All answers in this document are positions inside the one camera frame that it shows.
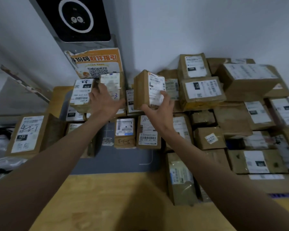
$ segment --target wooden table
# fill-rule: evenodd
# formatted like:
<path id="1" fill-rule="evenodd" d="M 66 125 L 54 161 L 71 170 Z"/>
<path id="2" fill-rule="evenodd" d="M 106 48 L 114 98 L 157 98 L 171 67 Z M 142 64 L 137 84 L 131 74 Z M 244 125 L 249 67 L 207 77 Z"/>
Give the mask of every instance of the wooden table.
<path id="1" fill-rule="evenodd" d="M 59 116 L 65 94 L 56 87 L 48 111 Z M 289 198 L 276 202 L 289 210 Z M 165 163 L 150 173 L 71 175 L 31 231 L 234 230 L 213 203 L 173 206 Z"/>

